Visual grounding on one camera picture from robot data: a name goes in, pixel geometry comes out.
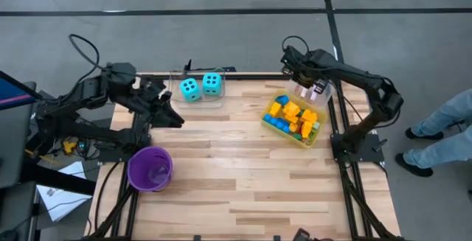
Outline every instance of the gray floor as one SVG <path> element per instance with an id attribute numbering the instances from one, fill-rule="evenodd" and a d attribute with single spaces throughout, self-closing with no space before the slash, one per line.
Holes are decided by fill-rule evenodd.
<path id="1" fill-rule="evenodd" d="M 0 11 L 163 10 L 244 7 L 324 7 L 324 0 L 0 0 Z M 472 0 L 333 0 L 335 8 L 472 7 Z M 416 178 L 393 156 L 427 143 L 411 142 L 403 131 L 453 95 L 472 87 L 472 14 L 337 15 L 347 63 L 391 78 L 405 99 L 401 118 L 379 130 L 400 229 L 411 240 L 469 240 L 472 235 L 472 164 L 434 168 Z M 325 15 L 219 15 L 125 17 L 0 17 L 0 69 L 35 80 L 51 94 L 63 94 L 90 69 L 66 36 L 93 41 L 105 62 L 129 61 L 140 71 L 193 65 L 235 66 L 238 71 L 278 71 L 280 42 L 301 35 L 312 49 L 333 51 Z M 112 107 L 84 111 L 107 119 Z M 457 132 L 448 131 L 449 135 Z M 43 240 L 78 238 L 88 206 L 58 224 L 44 219 Z"/>

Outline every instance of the orange block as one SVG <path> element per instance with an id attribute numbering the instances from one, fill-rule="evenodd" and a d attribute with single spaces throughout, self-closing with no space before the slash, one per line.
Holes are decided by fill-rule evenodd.
<path id="1" fill-rule="evenodd" d="M 294 124 L 294 123 L 291 123 L 290 127 L 288 127 L 288 128 L 290 129 L 291 132 L 295 133 L 296 130 L 298 129 L 298 125 Z"/>
<path id="2" fill-rule="evenodd" d="M 298 117 L 297 116 L 285 115 L 285 119 L 287 119 L 290 123 L 293 123 L 293 124 L 298 122 Z"/>
<path id="3" fill-rule="evenodd" d="M 302 126 L 302 138 L 306 139 L 310 135 L 311 128 L 313 127 L 312 122 L 305 122 Z"/>
<path id="4" fill-rule="evenodd" d="M 318 115 L 316 113 L 311 112 L 310 110 L 306 109 L 303 111 L 303 115 L 300 117 L 300 120 L 302 122 L 312 122 L 315 123 L 316 120 L 318 119 Z"/>
<path id="5" fill-rule="evenodd" d="M 283 108 L 283 113 L 289 116 L 296 116 L 300 113 L 300 108 L 294 102 L 288 102 Z"/>
<path id="6" fill-rule="evenodd" d="M 277 113 L 279 113 L 279 110 L 281 107 L 282 107 L 281 104 L 279 104 L 278 102 L 275 102 L 268 113 L 271 114 L 271 116 L 276 116 Z"/>

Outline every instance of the person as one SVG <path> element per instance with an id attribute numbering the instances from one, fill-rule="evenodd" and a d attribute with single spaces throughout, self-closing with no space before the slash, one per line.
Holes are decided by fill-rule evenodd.
<path id="1" fill-rule="evenodd" d="M 469 126 L 463 132 L 444 138 L 443 130 L 464 120 Z M 436 140 L 426 149 L 412 149 L 395 156 L 396 162 L 410 173 L 420 177 L 433 175 L 432 167 L 452 161 L 472 158 L 472 89 L 463 91 L 437 109 L 429 118 L 408 128 L 410 139 Z"/>

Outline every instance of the jeans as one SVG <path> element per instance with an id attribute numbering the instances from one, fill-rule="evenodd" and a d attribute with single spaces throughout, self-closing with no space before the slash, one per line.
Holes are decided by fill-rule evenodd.
<path id="1" fill-rule="evenodd" d="M 424 150 L 413 149 L 403 154 L 407 164 L 425 169 L 451 161 L 465 161 L 472 158 L 472 89 L 456 95 L 442 105 L 429 118 L 412 126 L 416 136 L 439 133 L 450 124 L 465 120 L 468 128 L 462 133 L 443 139 Z"/>

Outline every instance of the purple cup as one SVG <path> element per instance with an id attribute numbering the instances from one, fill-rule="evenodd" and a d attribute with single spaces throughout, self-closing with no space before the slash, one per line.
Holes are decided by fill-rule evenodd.
<path id="1" fill-rule="evenodd" d="M 170 183 L 172 159 L 160 147 L 145 147 L 128 162 L 128 180 L 143 192 L 161 191 Z"/>

